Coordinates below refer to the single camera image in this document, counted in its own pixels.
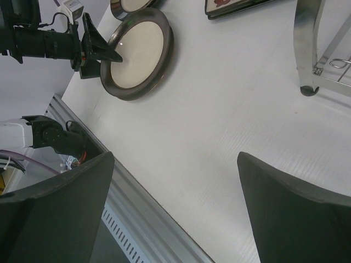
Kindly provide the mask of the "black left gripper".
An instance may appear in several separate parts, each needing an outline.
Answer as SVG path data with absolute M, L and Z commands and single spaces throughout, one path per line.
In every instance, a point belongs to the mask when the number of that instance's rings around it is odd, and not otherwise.
M 88 13 L 83 13 L 82 21 L 81 42 L 77 24 L 70 25 L 67 33 L 26 27 L 3 28 L 1 54 L 10 55 L 20 64 L 24 57 L 69 60 L 71 68 L 80 71 L 81 79 L 99 78 L 101 63 L 97 60 L 122 62 L 123 58 L 101 36 Z M 84 66 L 81 66 L 82 49 L 88 61 Z

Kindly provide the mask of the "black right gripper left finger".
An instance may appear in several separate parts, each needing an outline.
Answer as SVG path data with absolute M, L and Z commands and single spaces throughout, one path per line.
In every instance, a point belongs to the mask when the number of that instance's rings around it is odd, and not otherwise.
M 1 195 L 1 262 L 89 262 L 114 164 L 102 153 Z

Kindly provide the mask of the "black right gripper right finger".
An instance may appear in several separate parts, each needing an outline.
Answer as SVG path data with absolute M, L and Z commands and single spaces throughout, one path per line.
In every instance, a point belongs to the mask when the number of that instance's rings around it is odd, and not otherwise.
M 350 197 L 246 152 L 237 166 L 261 262 L 350 262 Z

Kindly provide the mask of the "brown rimmed cream plate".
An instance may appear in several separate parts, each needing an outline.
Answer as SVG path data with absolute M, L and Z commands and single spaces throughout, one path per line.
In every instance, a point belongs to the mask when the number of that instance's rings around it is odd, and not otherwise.
M 123 61 L 103 61 L 101 83 L 110 95 L 132 101 L 152 91 L 166 74 L 172 60 L 174 34 L 162 11 L 145 8 L 123 21 L 108 44 Z

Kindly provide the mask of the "striped rim round plate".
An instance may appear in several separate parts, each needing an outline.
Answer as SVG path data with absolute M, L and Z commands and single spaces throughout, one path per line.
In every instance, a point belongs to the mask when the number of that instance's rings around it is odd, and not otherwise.
M 159 0 L 110 0 L 110 10 L 114 18 L 123 21 L 139 10 L 157 7 L 162 1 Z

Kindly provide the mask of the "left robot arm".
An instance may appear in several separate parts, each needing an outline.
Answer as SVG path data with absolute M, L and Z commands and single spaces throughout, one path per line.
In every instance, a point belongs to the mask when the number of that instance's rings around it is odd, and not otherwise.
M 58 12 L 67 20 L 65 32 L 43 23 L 38 1 L 1 1 L 1 54 L 20 64 L 24 57 L 68 60 L 82 79 L 100 76 L 104 61 L 123 58 L 95 28 L 79 1 L 63 1 Z M 1 149 L 51 147 L 56 153 L 78 157 L 85 153 L 87 137 L 81 131 L 65 129 L 47 116 L 23 116 L 1 122 Z

